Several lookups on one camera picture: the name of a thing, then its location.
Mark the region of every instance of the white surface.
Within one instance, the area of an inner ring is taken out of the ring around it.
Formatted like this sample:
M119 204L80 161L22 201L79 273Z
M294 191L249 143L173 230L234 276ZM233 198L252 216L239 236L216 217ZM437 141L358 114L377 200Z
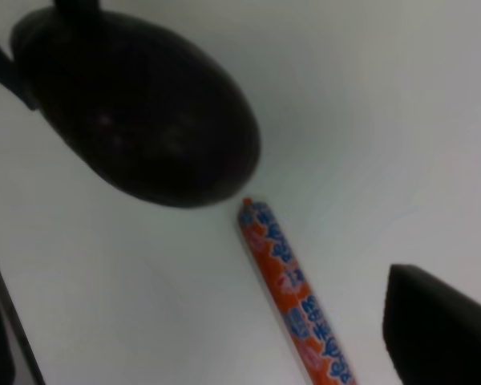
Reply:
M1 43L34 3L0 2ZM191 38L242 86L264 140L245 191L268 197L360 384L398 383L391 263L481 301L481 0L105 6ZM237 204L127 197L0 88L0 268L48 384L305 383Z

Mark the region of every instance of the orange plastic wrapper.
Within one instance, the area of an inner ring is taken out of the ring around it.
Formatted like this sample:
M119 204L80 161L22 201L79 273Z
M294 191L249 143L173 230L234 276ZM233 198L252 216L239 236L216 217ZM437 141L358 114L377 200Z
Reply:
M356 385L271 209L265 203L245 199L238 219L313 385Z

